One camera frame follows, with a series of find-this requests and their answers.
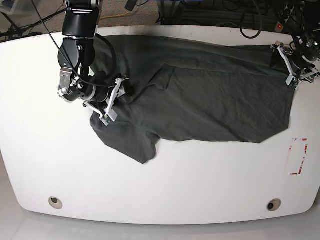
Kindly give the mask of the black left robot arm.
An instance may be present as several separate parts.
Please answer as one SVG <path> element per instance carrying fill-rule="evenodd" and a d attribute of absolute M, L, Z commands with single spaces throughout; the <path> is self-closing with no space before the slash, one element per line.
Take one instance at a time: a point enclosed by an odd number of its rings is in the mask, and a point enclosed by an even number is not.
<path fill-rule="evenodd" d="M 284 61 L 286 84 L 296 87 L 301 82 L 313 83 L 320 76 L 315 62 L 320 60 L 320 2 L 318 0 L 273 0 L 270 5 L 278 19 L 275 31 L 290 32 L 289 44 L 276 41 L 270 67 Z"/>

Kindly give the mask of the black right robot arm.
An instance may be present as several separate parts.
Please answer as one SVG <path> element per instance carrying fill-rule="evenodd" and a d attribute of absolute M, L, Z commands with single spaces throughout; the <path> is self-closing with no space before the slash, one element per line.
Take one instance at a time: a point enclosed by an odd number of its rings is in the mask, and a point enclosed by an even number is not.
<path fill-rule="evenodd" d="M 89 102 L 106 100 L 116 88 L 119 79 L 119 90 L 116 97 L 131 96 L 134 93 L 129 79 L 117 70 L 117 55 L 112 44 L 97 34 L 103 2 L 101 0 L 68 0 L 62 27 L 64 36 L 58 52 L 60 81 L 58 94 L 66 102 L 77 99 Z M 99 71 L 89 75 L 90 67 L 95 61 L 95 39 L 99 39 L 109 48 L 111 66 L 108 71 Z"/>

